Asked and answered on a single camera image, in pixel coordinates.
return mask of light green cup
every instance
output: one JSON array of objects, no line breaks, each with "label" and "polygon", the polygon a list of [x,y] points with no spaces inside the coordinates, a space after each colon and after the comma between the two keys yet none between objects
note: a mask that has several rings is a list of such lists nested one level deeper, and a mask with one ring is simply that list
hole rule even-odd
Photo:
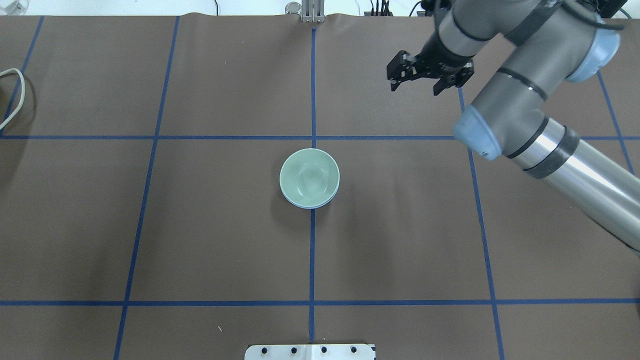
[{"label": "light green cup", "polygon": [[331,155],[320,149],[302,149],[287,158],[280,170],[282,195],[295,206],[316,209],[338,192],[340,169]]}]

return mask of gray robot arm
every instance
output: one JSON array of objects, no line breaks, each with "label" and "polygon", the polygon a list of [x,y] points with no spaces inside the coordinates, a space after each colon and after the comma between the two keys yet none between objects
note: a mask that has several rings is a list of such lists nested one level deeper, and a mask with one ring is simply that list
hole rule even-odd
[{"label": "gray robot arm", "polygon": [[473,74],[472,57],[502,33],[516,49],[454,136],[488,160],[512,159],[640,256],[640,180],[540,110],[562,81],[583,81],[613,57],[617,29],[573,0],[457,0],[422,52],[401,51],[387,76],[392,90],[417,78],[462,86]]}]

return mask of white cord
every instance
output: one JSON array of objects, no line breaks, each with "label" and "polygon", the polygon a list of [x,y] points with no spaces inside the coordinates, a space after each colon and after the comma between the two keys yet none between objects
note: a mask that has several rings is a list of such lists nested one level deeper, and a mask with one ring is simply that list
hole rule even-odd
[{"label": "white cord", "polygon": [[22,75],[22,72],[18,69],[16,69],[15,67],[10,68],[9,70],[5,70],[0,72],[0,77],[5,76],[7,74],[11,74],[12,72],[18,74],[18,76],[20,77],[20,101],[18,102],[18,106],[15,107],[15,110],[11,113],[11,115],[9,115],[8,118],[6,118],[2,124],[0,124],[0,130],[2,130],[5,125],[9,124],[9,121],[11,121],[11,119],[13,119],[13,117],[15,116],[15,114],[18,113],[18,111],[20,111],[20,109],[22,109],[22,103],[24,103],[24,88],[26,86],[26,82],[24,80],[24,76]]}]

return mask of black cable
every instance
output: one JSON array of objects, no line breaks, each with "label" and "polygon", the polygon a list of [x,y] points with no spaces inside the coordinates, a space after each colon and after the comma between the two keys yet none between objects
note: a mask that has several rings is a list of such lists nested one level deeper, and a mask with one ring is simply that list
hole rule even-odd
[{"label": "black cable", "polygon": [[620,8],[620,12],[621,12],[622,14],[624,14],[626,17],[628,17],[629,19],[633,19],[633,18],[631,17],[631,15],[629,15],[629,13],[628,13],[625,9]]},{"label": "black cable", "polygon": [[585,17],[583,14],[579,13],[576,9],[572,8],[571,5],[569,5],[564,1],[560,4],[560,6],[562,6],[562,8],[569,13],[569,15],[575,17],[576,19],[580,20],[581,22],[587,25],[593,26],[594,28],[605,29],[605,30],[616,30],[616,31],[620,31],[625,28],[622,25],[601,24],[593,19],[589,19]]},{"label": "black cable", "polygon": [[418,5],[420,5],[422,1],[418,1],[417,3],[415,3],[415,5],[413,6],[413,9],[411,9],[411,12],[409,13],[409,16],[411,16],[413,14],[413,11],[415,10],[415,8],[418,7]]}]

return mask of white bracket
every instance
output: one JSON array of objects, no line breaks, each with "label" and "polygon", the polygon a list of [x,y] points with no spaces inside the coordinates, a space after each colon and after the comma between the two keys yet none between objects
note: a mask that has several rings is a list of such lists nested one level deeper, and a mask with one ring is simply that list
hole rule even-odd
[{"label": "white bracket", "polygon": [[376,360],[376,346],[368,344],[252,345],[244,360]]},{"label": "white bracket", "polygon": [[302,0],[302,22],[324,22],[324,0]]}]

